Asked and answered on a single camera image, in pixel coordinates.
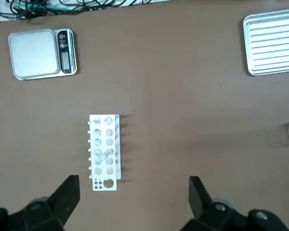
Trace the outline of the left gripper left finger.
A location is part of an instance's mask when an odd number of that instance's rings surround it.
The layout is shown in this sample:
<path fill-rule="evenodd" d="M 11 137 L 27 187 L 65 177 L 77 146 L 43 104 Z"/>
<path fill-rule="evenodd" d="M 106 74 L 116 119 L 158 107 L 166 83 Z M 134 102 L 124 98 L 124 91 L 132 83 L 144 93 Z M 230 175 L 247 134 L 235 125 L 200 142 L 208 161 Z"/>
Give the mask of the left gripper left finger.
<path fill-rule="evenodd" d="M 0 231 L 63 231 L 80 201 L 79 175 L 70 175 L 49 196 L 10 214 L 0 207 Z"/>

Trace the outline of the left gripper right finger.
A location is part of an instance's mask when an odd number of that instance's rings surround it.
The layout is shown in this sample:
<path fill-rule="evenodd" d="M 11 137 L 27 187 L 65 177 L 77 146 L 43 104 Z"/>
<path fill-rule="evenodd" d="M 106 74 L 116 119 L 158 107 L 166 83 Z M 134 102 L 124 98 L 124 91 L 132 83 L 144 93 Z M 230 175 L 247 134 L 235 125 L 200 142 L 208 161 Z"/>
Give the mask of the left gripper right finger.
<path fill-rule="evenodd" d="M 274 213 L 252 209 L 246 216 L 226 203 L 214 201 L 198 176 L 189 177 L 189 204 L 194 217 L 183 231 L 288 231 Z"/>

